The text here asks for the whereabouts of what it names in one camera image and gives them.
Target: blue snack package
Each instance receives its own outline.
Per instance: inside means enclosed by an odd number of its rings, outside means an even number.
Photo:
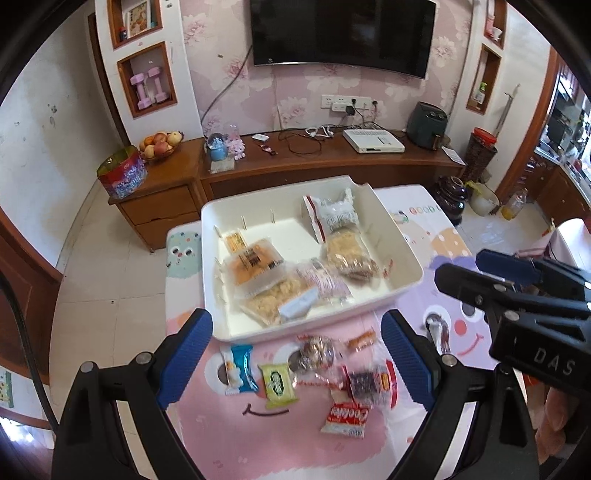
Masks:
[[[223,345],[220,351],[228,376],[226,395],[258,392],[258,385],[251,372],[252,345]]]

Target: floral wallpaper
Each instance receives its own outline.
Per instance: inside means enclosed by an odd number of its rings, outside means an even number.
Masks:
[[[278,130],[280,126],[338,124],[341,113],[320,108],[323,94],[368,96],[377,100],[376,121],[386,128],[405,127],[418,101],[441,106],[449,113],[466,57],[472,2],[438,0],[436,4],[425,80],[330,64],[255,67],[250,56],[240,78],[204,119],[204,133],[220,131],[229,123],[237,125],[241,134]],[[180,6],[193,89],[203,114],[238,73],[251,44],[249,2],[181,0]],[[372,111],[363,113],[372,119]]]

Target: cartoon tablecloth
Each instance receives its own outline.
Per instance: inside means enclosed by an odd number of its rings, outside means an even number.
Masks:
[[[434,269],[443,262],[476,268],[466,244],[427,191],[418,185],[376,191],[400,226],[425,269],[420,285],[402,294],[389,307],[313,330],[349,339],[375,328],[384,312],[398,308],[418,332],[424,321],[439,315],[450,328],[450,349],[465,365],[494,368],[483,313],[437,291]],[[175,333],[197,307],[203,307],[201,223],[172,229],[167,239],[167,334]],[[257,343],[252,373],[261,384],[258,364],[285,363],[298,346],[293,338]],[[385,347],[374,345],[357,354],[355,362],[389,359]],[[398,401],[392,409],[373,409],[365,438],[320,433],[333,404],[320,387],[297,389],[299,401],[267,410],[264,388],[258,394],[226,396],[225,367],[220,342],[212,339],[181,400],[177,404],[181,437],[208,480],[358,479],[386,478],[404,454],[425,410],[415,404],[397,371]],[[474,405],[468,404],[438,478],[452,474],[464,445]]]

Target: black hose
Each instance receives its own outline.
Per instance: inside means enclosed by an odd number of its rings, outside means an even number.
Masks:
[[[39,397],[39,402],[41,402],[41,407],[43,408],[43,412],[45,412],[47,421],[49,421],[49,425],[51,426],[53,433],[57,434],[57,428],[59,427],[59,424],[57,422],[56,415],[53,413],[53,409],[51,408],[47,394],[45,393],[45,388],[43,387],[41,377],[39,376],[37,362],[35,361],[35,355],[33,354],[31,340],[27,332],[27,325],[25,325],[25,319],[22,315],[21,307],[18,304],[17,296],[14,294],[14,290],[12,289],[10,282],[4,276],[4,273],[2,273],[1,270],[0,290],[2,290],[2,293],[4,293],[4,296],[8,300],[8,304],[10,305],[12,314],[14,315],[14,319],[17,323],[18,336],[21,338],[22,350],[25,353],[25,361],[27,362],[27,367],[31,373],[31,379],[33,380],[33,385],[35,385],[35,391]]]

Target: tv screen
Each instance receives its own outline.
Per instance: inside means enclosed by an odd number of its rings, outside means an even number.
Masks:
[[[425,78],[430,0],[251,0],[255,65],[341,63]]]

